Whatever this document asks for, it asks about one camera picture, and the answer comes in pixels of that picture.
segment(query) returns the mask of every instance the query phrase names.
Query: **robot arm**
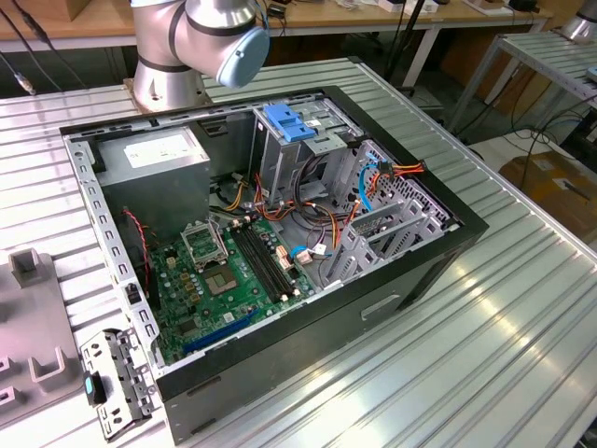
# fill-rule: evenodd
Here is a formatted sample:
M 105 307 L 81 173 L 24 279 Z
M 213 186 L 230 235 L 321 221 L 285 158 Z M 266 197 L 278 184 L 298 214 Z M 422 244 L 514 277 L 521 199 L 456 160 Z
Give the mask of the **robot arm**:
M 576 15 L 567 22 L 560 34 L 579 44 L 589 43 L 597 26 L 597 0 L 585 0 Z
M 136 101 L 158 111 L 199 105 L 201 77 L 238 88 L 257 74 L 270 38 L 251 0 L 132 0 Z

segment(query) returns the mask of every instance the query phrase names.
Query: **slotted aluminum surface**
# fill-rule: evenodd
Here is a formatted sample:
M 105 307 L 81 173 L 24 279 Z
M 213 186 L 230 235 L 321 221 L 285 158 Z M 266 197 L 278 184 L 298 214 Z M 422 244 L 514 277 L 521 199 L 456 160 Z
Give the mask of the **slotted aluminum surface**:
M 499 46 L 537 73 L 564 87 L 581 100 L 597 95 L 597 83 L 586 76 L 597 66 L 597 43 L 578 45 L 557 33 L 504 35 Z M 593 107 L 597 101 L 590 101 Z
M 337 84 L 489 224 L 423 300 L 183 446 L 571 446 L 597 414 L 596 258 L 360 64 L 262 70 L 217 102 Z M 76 341 L 124 328 L 57 129 L 135 114 L 121 87 L 0 103 L 0 254 L 49 252 Z M 0 432 L 103 446 L 83 394 Z M 159 409 L 113 446 L 167 447 Z

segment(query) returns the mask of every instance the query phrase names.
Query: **open computer tower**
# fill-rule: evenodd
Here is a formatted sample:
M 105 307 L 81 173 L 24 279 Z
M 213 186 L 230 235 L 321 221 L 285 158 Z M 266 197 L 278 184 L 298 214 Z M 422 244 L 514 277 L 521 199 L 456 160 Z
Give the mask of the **open computer tower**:
M 184 441 L 409 307 L 487 229 L 334 87 L 62 136 L 131 322 L 81 354 L 109 441 L 150 417 L 144 376 Z

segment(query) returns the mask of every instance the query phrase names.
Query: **blue drive bay latch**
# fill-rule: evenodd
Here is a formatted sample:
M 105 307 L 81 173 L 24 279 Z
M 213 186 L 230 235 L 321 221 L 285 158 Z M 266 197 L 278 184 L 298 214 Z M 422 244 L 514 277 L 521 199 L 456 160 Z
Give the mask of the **blue drive bay latch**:
M 287 142 L 297 142 L 316 134 L 315 130 L 306 126 L 299 114 L 287 105 L 265 105 L 263 111 Z

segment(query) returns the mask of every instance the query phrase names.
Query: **ram slot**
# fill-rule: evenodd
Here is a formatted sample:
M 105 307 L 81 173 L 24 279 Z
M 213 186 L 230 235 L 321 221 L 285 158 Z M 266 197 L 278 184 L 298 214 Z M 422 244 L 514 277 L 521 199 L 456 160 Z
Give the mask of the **ram slot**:
M 275 281 L 278 289 L 282 291 L 282 294 L 290 296 L 292 294 L 293 288 L 288 282 L 288 280 L 286 280 L 286 277 L 284 277 L 281 268 L 278 267 L 278 265 L 273 259 L 271 259 L 268 249 L 264 246 L 263 242 L 257 237 L 253 229 L 247 229 L 246 234 L 249 240 L 251 241 L 252 245 L 256 248 L 256 251 L 261 253 L 261 257 L 267 259 L 266 264 L 270 266 L 271 275 L 273 276 L 273 280 Z
M 251 270 L 257 277 L 257 280 L 259 280 L 259 283 L 265 288 L 268 297 L 270 297 L 271 300 L 275 302 L 280 300 L 280 293 L 278 291 L 278 288 L 269 278 L 263 266 L 259 263 L 259 259 L 253 251 L 252 245 L 247 241 L 244 232 L 242 230 L 234 230 L 230 233 L 232 235 L 234 243 L 236 243 L 236 245 L 239 247 L 241 253 L 249 263 L 249 266 L 251 266 Z

